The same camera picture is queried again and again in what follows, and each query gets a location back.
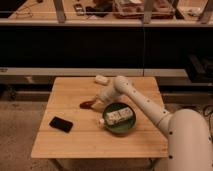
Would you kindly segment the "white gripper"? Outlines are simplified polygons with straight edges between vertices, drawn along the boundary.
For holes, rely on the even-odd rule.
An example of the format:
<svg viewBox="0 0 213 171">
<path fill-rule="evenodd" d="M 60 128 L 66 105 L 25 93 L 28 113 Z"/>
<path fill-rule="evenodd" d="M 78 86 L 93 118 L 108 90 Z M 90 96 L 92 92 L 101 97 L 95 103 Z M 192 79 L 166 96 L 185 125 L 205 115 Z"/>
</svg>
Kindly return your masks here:
<svg viewBox="0 0 213 171">
<path fill-rule="evenodd" d="M 105 88 L 103 88 L 98 93 L 98 98 L 101 100 L 97 100 L 94 102 L 94 104 L 91 106 L 94 110 L 103 110 L 105 108 L 105 104 L 103 102 L 111 102 L 118 98 L 120 96 L 120 93 L 116 91 L 113 85 L 109 85 Z"/>
</svg>

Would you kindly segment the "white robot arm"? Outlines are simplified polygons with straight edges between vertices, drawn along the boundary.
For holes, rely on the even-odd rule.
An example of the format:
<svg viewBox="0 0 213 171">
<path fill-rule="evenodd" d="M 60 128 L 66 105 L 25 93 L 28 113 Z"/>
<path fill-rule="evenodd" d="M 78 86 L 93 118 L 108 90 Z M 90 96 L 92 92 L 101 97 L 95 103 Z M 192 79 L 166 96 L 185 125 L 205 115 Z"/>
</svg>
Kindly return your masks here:
<svg viewBox="0 0 213 171">
<path fill-rule="evenodd" d="M 213 144 L 204 117 L 192 109 L 170 113 L 145 97 L 125 76 L 116 76 L 97 94 L 102 103 L 126 95 L 168 140 L 168 171 L 213 171 Z"/>
</svg>

